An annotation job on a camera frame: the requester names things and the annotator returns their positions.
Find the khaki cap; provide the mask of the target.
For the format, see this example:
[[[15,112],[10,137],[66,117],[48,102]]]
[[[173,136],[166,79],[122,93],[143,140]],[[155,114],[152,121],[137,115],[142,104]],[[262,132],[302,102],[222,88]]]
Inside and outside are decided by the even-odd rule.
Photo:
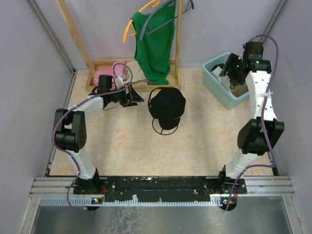
[[[243,94],[248,92],[247,84],[246,83],[244,83],[243,85],[241,85],[241,84],[230,84],[230,92],[235,97],[240,97]]]

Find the wooden clothes rack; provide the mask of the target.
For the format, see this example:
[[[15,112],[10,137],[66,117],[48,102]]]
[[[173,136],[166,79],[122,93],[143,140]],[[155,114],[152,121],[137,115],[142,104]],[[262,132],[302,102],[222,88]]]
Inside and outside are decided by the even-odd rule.
[[[180,6],[178,7],[178,20],[177,20],[177,29],[176,29],[176,49],[175,49],[175,58],[169,59],[169,64],[171,66],[171,70],[169,75],[167,76],[167,80],[169,84],[168,87],[181,88],[181,75],[180,75],[180,39],[181,39],[181,29],[182,29],[182,6],[183,1],[179,1]],[[57,0],[56,4],[58,9],[69,29],[69,32],[82,56],[82,59],[87,66],[89,71],[89,76],[86,82],[86,90],[91,91],[94,87],[92,80],[95,76],[95,72],[101,69],[104,69],[110,65],[113,65],[115,62],[119,61],[119,59],[95,59],[91,60],[90,56],[87,52],[86,47],[80,37],[80,34],[76,28],[74,20],[70,14],[70,11],[63,0]]]

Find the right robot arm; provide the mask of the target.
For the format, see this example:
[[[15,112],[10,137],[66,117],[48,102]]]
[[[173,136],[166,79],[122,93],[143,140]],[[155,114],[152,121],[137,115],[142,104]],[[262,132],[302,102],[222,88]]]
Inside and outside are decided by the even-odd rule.
[[[231,53],[219,77],[233,84],[246,84],[249,91],[251,118],[239,131],[238,150],[219,173],[218,188],[229,193],[239,186],[238,180],[258,157],[271,152],[281,137],[285,124],[277,120],[272,106],[270,85],[272,69],[263,59],[263,44],[250,41],[244,44],[243,54]]]

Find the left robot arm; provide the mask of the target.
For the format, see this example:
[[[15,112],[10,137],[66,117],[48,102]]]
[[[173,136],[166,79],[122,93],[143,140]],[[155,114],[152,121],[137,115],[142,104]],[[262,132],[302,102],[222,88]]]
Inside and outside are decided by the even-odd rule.
[[[111,102],[122,107],[137,106],[144,99],[134,90],[131,83],[123,84],[122,76],[99,76],[98,86],[81,103],[71,109],[55,112],[52,142],[66,153],[77,168],[74,182],[83,192],[96,193],[101,189],[97,168],[91,163],[85,148],[87,141],[86,119],[104,109]]]

